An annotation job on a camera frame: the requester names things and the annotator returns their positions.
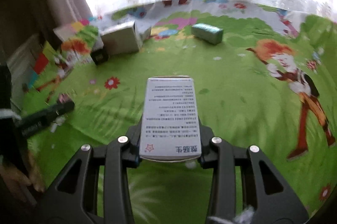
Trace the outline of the white box behind grey box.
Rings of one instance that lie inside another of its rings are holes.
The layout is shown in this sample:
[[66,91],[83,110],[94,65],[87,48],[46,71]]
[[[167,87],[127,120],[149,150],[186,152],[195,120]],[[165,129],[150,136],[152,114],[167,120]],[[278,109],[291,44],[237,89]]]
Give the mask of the white box behind grey box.
[[151,30],[151,26],[141,26],[138,28],[138,34],[142,42],[151,37]]

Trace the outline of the black box with white top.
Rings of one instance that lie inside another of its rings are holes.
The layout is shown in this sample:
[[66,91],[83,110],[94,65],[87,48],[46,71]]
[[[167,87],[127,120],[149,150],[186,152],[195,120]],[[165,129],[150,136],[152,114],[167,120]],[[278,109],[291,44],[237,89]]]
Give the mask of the black box with white top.
[[105,47],[92,51],[90,56],[96,66],[105,63],[109,58]]

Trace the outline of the green cartoon play mat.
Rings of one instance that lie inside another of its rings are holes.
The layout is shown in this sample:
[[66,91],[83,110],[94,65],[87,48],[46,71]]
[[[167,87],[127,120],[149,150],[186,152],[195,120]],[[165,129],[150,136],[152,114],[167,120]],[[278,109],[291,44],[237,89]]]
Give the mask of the green cartoon play mat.
[[[104,30],[128,21],[152,27],[139,52],[77,63],[59,85],[49,63],[26,94],[29,114],[60,94],[75,101],[55,131],[29,139],[45,183],[81,145],[107,144],[139,121],[148,78],[188,75],[201,122],[233,145],[259,146],[315,215],[336,187],[336,146],[322,127],[327,119],[336,133],[336,21],[245,2],[172,0],[91,23]],[[199,23],[223,29],[222,42],[193,36]]]

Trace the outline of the large grey cardboard box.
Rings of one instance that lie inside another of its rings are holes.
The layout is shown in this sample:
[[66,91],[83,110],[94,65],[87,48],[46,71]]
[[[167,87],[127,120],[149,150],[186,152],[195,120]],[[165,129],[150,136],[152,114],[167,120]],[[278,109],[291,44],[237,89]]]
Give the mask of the large grey cardboard box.
[[101,32],[100,37],[109,56],[136,53],[143,46],[135,21],[114,25]]

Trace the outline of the teal-topped small box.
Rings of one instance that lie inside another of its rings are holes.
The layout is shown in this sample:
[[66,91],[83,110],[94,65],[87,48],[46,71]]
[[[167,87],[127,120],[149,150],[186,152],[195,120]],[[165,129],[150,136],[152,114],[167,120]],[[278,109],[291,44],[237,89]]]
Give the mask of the teal-topped small box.
[[191,34],[213,45],[222,42],[223,29],[208,24],[195,24],[191,27]]

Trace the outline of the white box with red notes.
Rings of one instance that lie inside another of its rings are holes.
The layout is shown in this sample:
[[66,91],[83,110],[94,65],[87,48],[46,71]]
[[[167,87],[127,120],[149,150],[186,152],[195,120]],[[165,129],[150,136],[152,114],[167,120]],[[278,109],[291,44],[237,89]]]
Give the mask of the white box with red notes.
[[194,80],[148,78],[139,155],[151,161],[186,161],[202,154]]

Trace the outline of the white cabinet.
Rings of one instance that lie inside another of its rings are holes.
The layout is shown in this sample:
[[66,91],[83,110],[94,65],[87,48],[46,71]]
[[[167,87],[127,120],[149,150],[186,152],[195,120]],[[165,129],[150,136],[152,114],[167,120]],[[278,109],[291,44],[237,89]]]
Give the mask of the white cabinet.
[[9,57],[7,65],[11,72],[11,106],[21,112],[23,106],[24,91],[23,85],[29,84],[33,74],[33,66],[42,51],[38,34],[33,34]]

